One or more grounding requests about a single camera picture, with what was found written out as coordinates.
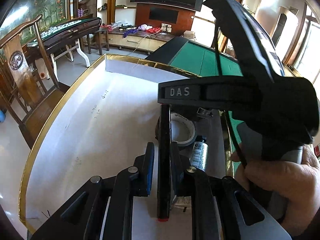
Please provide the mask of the person's right hand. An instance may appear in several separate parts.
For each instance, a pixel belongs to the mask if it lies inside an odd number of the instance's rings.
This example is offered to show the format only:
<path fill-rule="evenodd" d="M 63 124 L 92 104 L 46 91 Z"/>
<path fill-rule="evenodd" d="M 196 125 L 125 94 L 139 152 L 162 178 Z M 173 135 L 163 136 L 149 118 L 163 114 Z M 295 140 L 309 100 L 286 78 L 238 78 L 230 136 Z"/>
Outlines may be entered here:
<path fill-rule="evenodd" d="M 249 190 L 249 182 L 288 199 L 281 226 L 293 239 L 319 239 L 319 161 L 311 145 L 303 146 L 302 163 L 249 162 L 240 165 L 235 179 Z"/>

